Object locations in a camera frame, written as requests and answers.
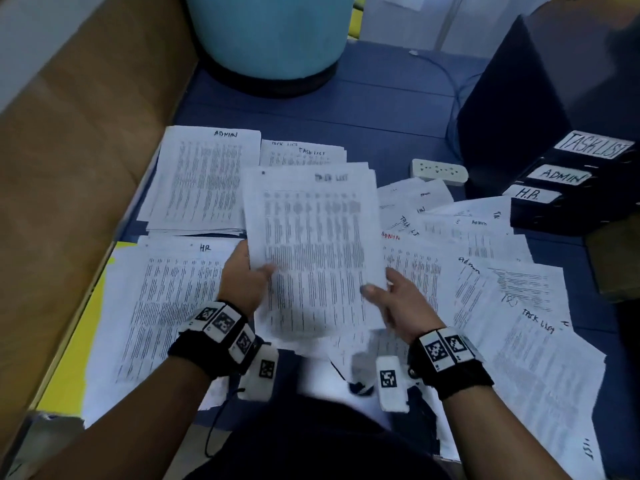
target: wrist tracker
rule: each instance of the wrist tracker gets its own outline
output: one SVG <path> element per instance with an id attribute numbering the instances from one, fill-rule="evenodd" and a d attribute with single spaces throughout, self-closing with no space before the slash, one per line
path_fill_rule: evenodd
<path id="1" fill-rule="evenodd" d="M 263 343 L 235 306 L 214 301 L 189 320 L 167 355 L 193 362 L 213 380 L 244 374 Z"/>
<path id="2" fill-rule="evenodd" d="M 493 386 L 482 356 L 462 333 L 442 328 L 425 333 L 409 347 L 409 375 L 421 378 L 441 401 L 473 386 Z"/>

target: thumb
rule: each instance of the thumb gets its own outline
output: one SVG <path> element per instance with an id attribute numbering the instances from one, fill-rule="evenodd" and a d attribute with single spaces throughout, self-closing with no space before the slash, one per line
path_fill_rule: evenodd
<path id="1" fill-rule="evenodd" d="M 393 296 L 389 291 L 383 290 L 372 284 L 363 285 L 360 287 L 360 293 L 367 301 L 373 303 L 382 308 L 388 308 L 391 306 Z"/>
<path id="2" fill-rule="evenodd" d="M 264 276 L 264 279 L 269 281 L 271 275 L 276 271 L 276 265 L 275 264 L 271 264 L 271 263 L 267 263 L 263 266 L 260 266 L 258 269 L 255 270 L 256 273 L 260 273 Z"/>

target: white power strip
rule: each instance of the white power strip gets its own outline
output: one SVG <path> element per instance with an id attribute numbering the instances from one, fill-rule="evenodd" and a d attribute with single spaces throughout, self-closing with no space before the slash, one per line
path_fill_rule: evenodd
<path id="1" fill-rule="evenodd" d="M 421 178 L 427 182 L 441 178 L 447 185 L 461 187 L 468 180 L 469 173 L 462 165 L 414 158 L 411 161 L 411 176 Z"/>

